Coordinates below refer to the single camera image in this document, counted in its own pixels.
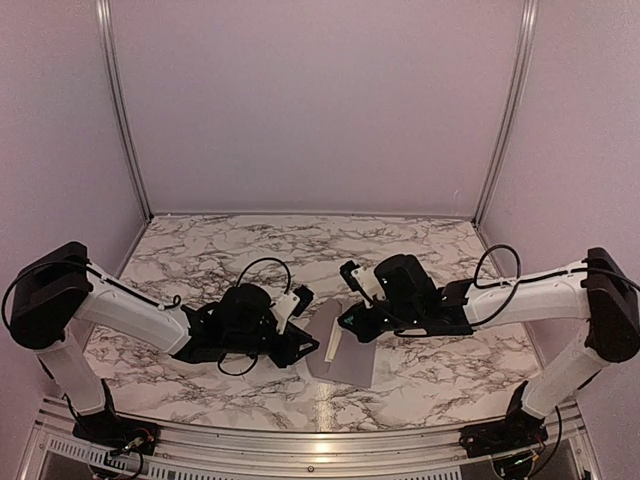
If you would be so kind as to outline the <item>cream paper letter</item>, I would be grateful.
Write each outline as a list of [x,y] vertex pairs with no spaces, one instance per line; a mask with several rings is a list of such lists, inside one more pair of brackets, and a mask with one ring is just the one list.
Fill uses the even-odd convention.
[[338,320],[335,319],[332,328],[330,331],[327,348],[325,351],[324,361],[326,363],[332,363],[336,356],[337,350],[339,348],[341,337],[342,337],[342,327],[339,325]]

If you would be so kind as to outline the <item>grey envelope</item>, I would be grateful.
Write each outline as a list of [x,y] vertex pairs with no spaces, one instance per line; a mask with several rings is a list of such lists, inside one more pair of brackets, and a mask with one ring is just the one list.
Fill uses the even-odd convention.
[[336,299],[328,299],[311,316],[305,330],[320,342],[319,348],[305,356],[310,375],[323,382],[348,384],[370,388],[372,385],[376,343],[360,343],[343,329],[341,342],[332,363],[324,361],[325,351],[335,319],[350,306]]

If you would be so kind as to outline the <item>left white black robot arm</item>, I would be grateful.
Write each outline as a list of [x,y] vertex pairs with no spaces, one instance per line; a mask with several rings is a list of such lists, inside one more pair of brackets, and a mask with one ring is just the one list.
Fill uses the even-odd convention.
[[126,423],[70,333],[72,321],[124,333],[186,364],[221,365],[228,355],[245,355],[286,368],[319,347],[290,321],[313,298],[306,286],[287,287],[272,299],[261,287],[238,282],[198,308],[180,296],[166,303],[114,279],[89,260],[84,244],[69,242],[16,275],[3,294],[1,317],[12,340],[36,354],[66,396],[78,426],[116,445]]

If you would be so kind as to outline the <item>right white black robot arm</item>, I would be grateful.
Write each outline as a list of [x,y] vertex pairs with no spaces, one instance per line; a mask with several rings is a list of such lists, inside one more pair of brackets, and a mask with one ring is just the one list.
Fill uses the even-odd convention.
[[397,254],[373,269],[346,262],[340,274],[362,300],[336,320],[359,342],[386,332],[403,337],[460,337],[495,326],[580,320],[577,336],[513,395],[495,438],[515,448],[565,398],[605,367],[639,352],[638,285],[603,248],[547,272],[483,283],[477,276],[435,285],[414,255]]

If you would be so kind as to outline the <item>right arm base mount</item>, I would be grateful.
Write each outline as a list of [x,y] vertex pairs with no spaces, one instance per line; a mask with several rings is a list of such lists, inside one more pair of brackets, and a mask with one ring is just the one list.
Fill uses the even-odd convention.
[[525,381],[516,388],[502,419],[460,429],[459,444],[468,458],[505,453],[544,443],[548,439],[544,419],[523,410],[522,397],[527,385],[528,381]]

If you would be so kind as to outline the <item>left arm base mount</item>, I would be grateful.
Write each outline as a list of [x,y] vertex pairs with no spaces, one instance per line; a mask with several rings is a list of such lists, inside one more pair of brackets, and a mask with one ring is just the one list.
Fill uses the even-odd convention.
[[105,405],[95,414],[81,415],[73,406],[67,394],[63,396],[67,408],[74,419],[73,436],[99,446],[108,447],[103,464],[111,466],[111,461],[128,454],[134,454],[138,463],[132,473],[124,470],[116,474],[106,468],[93,467],[89,470],[94,479],[140,479],[145,468],[145,456],[155,452],[161,431],[160,426],[151,421],[123,417],[116,412],[111,391],[104,380],[101,381]]

